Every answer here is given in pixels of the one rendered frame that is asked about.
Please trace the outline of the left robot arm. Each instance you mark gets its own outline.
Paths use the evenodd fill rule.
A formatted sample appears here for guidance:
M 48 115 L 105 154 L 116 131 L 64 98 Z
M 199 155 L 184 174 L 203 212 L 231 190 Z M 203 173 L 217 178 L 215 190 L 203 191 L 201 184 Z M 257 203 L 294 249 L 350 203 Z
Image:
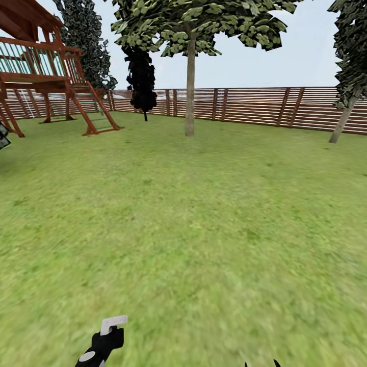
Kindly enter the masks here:
M 105 361 L 111 351 L 124 344 L 124 329 L 116 326 L 127 321 L 127 316 L 102 320 L 101 332 L 92 336 L 92 347 L 78 359 L 76 367 L 106 367 Z

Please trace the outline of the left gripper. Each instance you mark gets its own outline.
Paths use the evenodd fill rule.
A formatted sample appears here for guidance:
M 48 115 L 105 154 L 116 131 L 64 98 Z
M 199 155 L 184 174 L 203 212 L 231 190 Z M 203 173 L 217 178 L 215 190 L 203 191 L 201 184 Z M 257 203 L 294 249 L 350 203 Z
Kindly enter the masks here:
M 95 333 L 92 336 L 92 347 L 97 343 L 106 343 L 109 347 L 109 354 L 113 349 L 118 349 L 124 344 L 124 329 L 123 328 L 113 328 L 112 332 L 107 335 L 100 335 L 100 333 Z

